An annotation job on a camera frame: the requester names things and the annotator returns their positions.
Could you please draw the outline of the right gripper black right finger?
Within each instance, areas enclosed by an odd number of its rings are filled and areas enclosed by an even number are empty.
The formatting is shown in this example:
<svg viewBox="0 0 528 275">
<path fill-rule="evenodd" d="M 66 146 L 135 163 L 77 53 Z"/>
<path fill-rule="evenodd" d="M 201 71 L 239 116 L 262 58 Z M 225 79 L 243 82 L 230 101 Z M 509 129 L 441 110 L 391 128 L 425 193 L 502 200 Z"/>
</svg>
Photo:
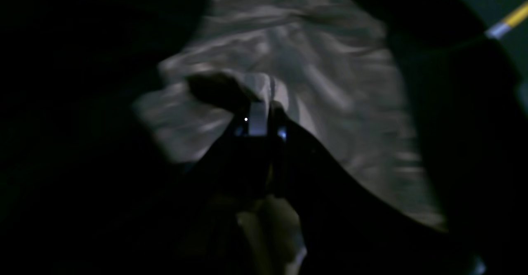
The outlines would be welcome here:
<svg viewBox="0 0 528 275">
<path fill-rule="evenodd" d="M 445 235 L 405 216 L 354 180 L 322 144 L 269 107 L 276 191 L 298 213 L 302 275 L 446 275 Z"/>
</svg>

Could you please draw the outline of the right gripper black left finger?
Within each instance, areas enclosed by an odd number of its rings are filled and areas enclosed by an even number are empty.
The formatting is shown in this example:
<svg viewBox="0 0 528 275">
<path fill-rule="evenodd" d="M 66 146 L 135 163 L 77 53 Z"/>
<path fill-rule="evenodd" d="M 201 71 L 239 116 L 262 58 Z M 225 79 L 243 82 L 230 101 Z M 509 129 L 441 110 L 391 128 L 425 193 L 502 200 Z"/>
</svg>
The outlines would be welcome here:
<svg viewBox="0 0 528 275">
<path fill-rule="evenodd" d="M 266 136 L 250 135 L 251 111 L 263 100 L 224 73 L 184 78 L 198 102 L 198 140 L 178 144 L 190 160 L 163 198 L 177 209 L 177 275 L 271 275 L 272 259 L 254 210 L 262 202 L 269 164 Z"/>
</svg>

